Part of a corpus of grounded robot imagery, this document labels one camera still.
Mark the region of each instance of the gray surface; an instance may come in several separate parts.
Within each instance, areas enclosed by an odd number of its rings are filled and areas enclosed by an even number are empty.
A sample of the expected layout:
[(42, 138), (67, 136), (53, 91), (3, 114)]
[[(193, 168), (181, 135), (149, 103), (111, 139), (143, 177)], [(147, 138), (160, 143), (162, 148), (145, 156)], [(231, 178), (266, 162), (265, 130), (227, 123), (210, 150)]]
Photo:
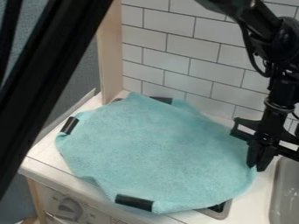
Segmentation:
[(233, 203), (232, 199), (228, 200), (226, 202), (226, 204), (225, 204), (225, 207), (224, 207), (224, 210), (223, 210), (222, 213), (216, 213), (213, 210), (208, 209), (208, 208), (206, 208), (206, 209), (199, 209), (199, 210), (195, 210), (195, 211), (197, 211), (199, 213), (202, 213), (202, 214), (205, 214), (207, 216), (210, 216), (213, 219), (222, 221), (222, 220), (224, 220), (224, 219), (226, 219), (228, 217), (228, 214), (231, 211), (232, 203)]
[[(2, 23), (3, 9), (6, 2), (7, 0), (0, 0), (0, 24)], [(8, 73), (16, 63), (18, 55), (24, 49), (24, 45), (47, 2), (47, 0), (24, 0), (5, 78), (7, 78)], [(45, 126), (49, 126), (56, 118), (67, 112), (68, 109), (94, 88), (96, 88), (96, 92), (100, 91), (100, 75), (95, 39), (88, 47)], [(3, 200), (0, 202), (0, 224), (15, 223), (31, 216), (36, 216), (36, 214), (28, 185), (24, 177), (17, 174), (10, 184), (7, 193), (4, 195)]]
[(299, 223), (299, 163), (282, 158), (276, 167), (270, 208), (271, 224)]

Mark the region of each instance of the teal towel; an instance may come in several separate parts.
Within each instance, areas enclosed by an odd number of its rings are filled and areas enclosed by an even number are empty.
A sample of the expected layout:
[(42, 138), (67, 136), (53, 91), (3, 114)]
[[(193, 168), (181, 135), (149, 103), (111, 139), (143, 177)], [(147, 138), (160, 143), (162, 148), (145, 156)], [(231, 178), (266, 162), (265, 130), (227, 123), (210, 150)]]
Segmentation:
[(235, 198), (254, 180), (247, 144), (184, 101), (130, 94), (76, 117), (57, 147), (77, 176), (112, 201), (149, 200), (158, 214), (205, 208)]

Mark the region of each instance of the black clip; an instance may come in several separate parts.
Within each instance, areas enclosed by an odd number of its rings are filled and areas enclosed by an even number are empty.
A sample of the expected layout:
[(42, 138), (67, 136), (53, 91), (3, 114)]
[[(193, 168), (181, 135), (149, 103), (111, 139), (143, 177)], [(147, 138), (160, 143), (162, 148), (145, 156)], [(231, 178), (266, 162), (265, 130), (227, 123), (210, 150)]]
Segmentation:
[(147, 200), (147, 199), (138, 199), (138, 198), (133, 198), (130, 196), (118, 194), (116, 195), (115, 203), (128, 206), (128, 207), (135, 207), (135, 208), (139, 208), (151, 212), (154, 201)]
[(60, 132), (70, 135), (73, 131), (73, 128), (76, 127), (78, 122), (79, 122), (79, 119), (77, 119), (76, 117), (70, 116), (67, 119), (66, 124), (63, 126), (63, 128), (61, 129)]

